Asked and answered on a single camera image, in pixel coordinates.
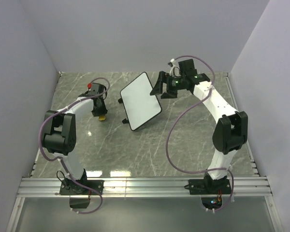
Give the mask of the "yellow bone-shaped eraser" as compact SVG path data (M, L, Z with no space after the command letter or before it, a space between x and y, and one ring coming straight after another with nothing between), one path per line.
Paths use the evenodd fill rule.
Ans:
M99 121L105 121L106 120L106 116L105 115L101 115L98 117Z

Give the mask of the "small black-framed whiteboard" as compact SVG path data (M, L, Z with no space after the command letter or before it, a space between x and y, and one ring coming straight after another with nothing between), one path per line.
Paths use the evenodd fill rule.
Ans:
M142 72L120 91L120 99L126 112L122 121L135 131L162 112L157 96L150 95L153 86L146 72Z

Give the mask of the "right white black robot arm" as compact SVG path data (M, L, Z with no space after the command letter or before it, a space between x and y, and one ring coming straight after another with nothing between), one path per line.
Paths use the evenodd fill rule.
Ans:
M230 173L229 166L234 155L247 142L248 116L246 112L239 112L230 106L215 89L214 80L204 73L173 77L161 71L150 95L160 94L163 99L174 99L178 91L184 89L190 91L199 102L183 111L178 119L203 104L216 123L212 135L214 155L208 169L202 171L205 177L204 189L215 193Z

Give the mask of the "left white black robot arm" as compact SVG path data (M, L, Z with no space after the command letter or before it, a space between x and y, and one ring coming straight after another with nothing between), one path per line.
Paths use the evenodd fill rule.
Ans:
M48 161L60 162L64 170L62 183L76 194L87 191L99 193L88 183L87 173L73 151L77 142L76 122L87 113L105 120L107 109L104 97L82 96L60 110L47 111L39 132L42 155Z

